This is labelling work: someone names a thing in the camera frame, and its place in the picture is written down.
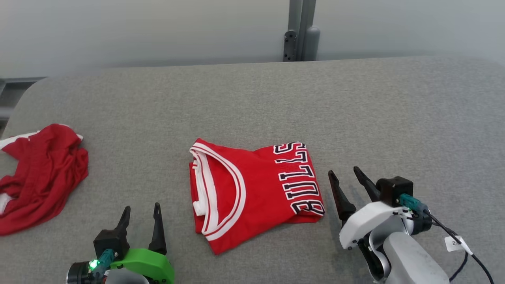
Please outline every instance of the white trim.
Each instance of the white trim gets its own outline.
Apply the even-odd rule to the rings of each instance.
[[[246,195],[246,190],[245,190],[245,181],[243,179],[242,174],[240,173],[240,170],[230,161],[228,161],[226,158],[223,156],[219,155],[216,153],[214,150],[209,148],[208,146],[196,142],[190,149],[190,152],[194,155],[194,153],[198,154],[203,154],[203,155],[209,155],[219,161],[225,168],[229,171],[231,174],[233,181],[235,182],[235,188],[236,188],[236,196],[235,196],[235,203],[233,205],[232,210],[226,216],[219,224],[217,224],[216,227],[211,227],[209,226],[207,230],[203,231],[202,233],[206,236],[208,241],[213,241],[218,238],[220,238],[222,235],[224,235],[234,224],[235,222],[239,219],[240,215],[242,214],[242,211],[245,206],[245,195]],[[213,214],[213,212],[217,212],[217,200],[216,202],[210,202],[211,200],[209,199],[209,210],[208,212],[210,214]]]
[[[65,125],[65,124],[60,124],[58,123],[59,125],[63,125],[63,126],[66,126],[68,128],[70,128],[70,126],[68,125]],[[30,136],[32,135],[35,135],[37,133],[39,133],[39,131],[37,132],[32,132],[32,133],[27,133],[27,134],[20,134],[20,135],[17,135],[17,136],[13,136],[13,137],[9,137],[9,138],[6,138],[6,139],[3,139],[3,140],[0,140],[0,150],[2,150],[5,146],[11,144],[11,143],[14,143],[18,138],[29,138]],[[84,139],[84,137],[82,135],[79,135],[77,134],[77,137],[79,137],[79,139],[82,141]]]
[[[0,150],[11,143],[14,143],[18,138],[28,138],[32,135],[39,133],[39,132],[40,131],[27,133],[27,134],[21,134],[21,135],[17,135],[17,136],[9,137],[7,139],[0,140]]]
[[[10,197],[6,193],[0,194],[0,214],[4,213],[5,207],[7,207],[7,203],[9,203],[9,201],[11,201],[12,199],[14,198]]]
[[[198,155],[194,156],[195,160],[193,161],[193,170],[194,170],[194,176],[195,176],[195,183],[196,183],[196,192],[198,193],[198,201],[193,202],[193,208],[195,209],[196,215],[199,215],[201,211],[203,211],[202,215],[205,215],[205,220],[204,220],[204,226],[202,228],[202,231],[206,229],[206,224],[207,224],[207,218],[209,216],[208,210],[209,210],[209,201],[207,199],[207,194],[205,193],[205,182],[204,182],[204,177],[201,174],[201,167],[200,167],[200,157]]]
[[[207,156],[202,153],[197,153],[198,157],[200,158],[201,165],[199,166],[200,168],[200,175],[203,176],[204,182],[205,182],[205,187],[204,187],[204,194],[206,194],[208,202],[209,202],[209,219],[208,223],[206,226],[204,226],[205,232],[209,230],[209,228],[215,228],[218,226],[218,220],[219,220],[219,212],[218,212],[218,198],[216,194],[216,186],[214,184],[214,179],[212,178],[209,162],[207,160]]]

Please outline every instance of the gray table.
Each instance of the gray table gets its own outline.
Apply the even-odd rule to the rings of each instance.
[[[89,177],[59,216],[0,238],[0,282],[63,282],[94,257],[92,240],[132,207],[128,241],[150,242],[160,202],[176,280],[370,283],[359,251],[340,247],[327,171],[350,200],[368,202],[354,177],[401,175],[435,216],[461,234],[497,282],[505,278],[505,68],[456,57],[131,68],[44,79],[26,91],[3,137],[51,123],[72,126],[89,151]],[[220,256],[194,233],[189,147],[202,137],[257,149],[301,140],[327,214],[281,225]],[[3,154],[2,174],[16,161]],[[415,236],[451,275],[463,259],[444,232]],[[486,282],[473,261],[457,283]]]

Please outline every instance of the teal connector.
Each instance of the teal connector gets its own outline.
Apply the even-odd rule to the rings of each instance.
[[[98,261],[93,261],[90,263],[89,268],[93,273],[95,279],[101,279],[105,271],[107,271],[114,261],[114,251],[111,249],[106,249],[98,259]]]
[[[418,199],[405,193],[400,195],[399,203],[400,205],[412,210],[416,209],[420,204],[422,204]]]
[[[426,204],[422,203],[418,199],[408,195],[408,194],[402,194],[400,195],[399,203],[402,206],[405,206],[412,211],[422,213],[425,209],[428,209],[428,206]]]

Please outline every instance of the white wall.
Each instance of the white wall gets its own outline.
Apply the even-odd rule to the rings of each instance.
[[[0,78],[282,61],[288,1],[1,0]]]
[[[319,60],[458,53],[505,64],[503,0],[317,0]]]

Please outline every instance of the white label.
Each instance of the white label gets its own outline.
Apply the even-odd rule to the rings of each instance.
[[[460,240],[461,243],[463,243],[463,244],[466,245],[466,243],[465,243],[465,241],[463,240],[462,237],[460,237],[460,236],[457,235],[456,238],[458,238],[458,240]],[[465,250],[465,248],[462,245],[458,244],[458,242],[456,242],[456,240],[453,239],[451,236],[445,237],[444,240],[445,240],[445,245],[447,246],[447,251],[448,252],[464,251]]]

